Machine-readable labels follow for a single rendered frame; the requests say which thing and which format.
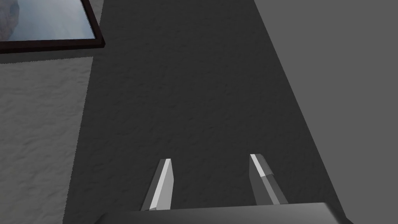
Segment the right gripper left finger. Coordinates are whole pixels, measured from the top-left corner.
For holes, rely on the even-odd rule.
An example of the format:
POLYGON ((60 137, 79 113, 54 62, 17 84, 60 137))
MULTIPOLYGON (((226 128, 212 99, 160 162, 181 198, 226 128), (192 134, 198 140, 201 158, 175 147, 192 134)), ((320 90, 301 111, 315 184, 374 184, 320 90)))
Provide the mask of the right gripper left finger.
POLYGON ((140 210, 169 210, 171 208, 173 184, 174 175, 171 159, 161 159, 140 210))

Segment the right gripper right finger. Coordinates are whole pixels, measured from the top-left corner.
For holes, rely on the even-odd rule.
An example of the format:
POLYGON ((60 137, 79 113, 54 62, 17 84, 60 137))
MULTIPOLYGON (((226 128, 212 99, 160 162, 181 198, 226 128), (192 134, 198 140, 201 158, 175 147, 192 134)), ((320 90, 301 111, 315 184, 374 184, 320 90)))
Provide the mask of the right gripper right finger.
POLYGON ((250 154, 249 160, 249 179, 256 205, 288 204, 264 157, 250 154))

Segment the dark framed wall picture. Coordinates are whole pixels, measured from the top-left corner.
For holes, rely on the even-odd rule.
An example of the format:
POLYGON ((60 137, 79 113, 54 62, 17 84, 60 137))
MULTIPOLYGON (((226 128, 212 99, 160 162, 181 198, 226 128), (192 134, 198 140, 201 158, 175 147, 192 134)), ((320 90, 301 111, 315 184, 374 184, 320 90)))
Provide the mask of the dark framed wall picture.
POLYGON ((0 0, 0 54, 104 48, 91 0, 0 0))

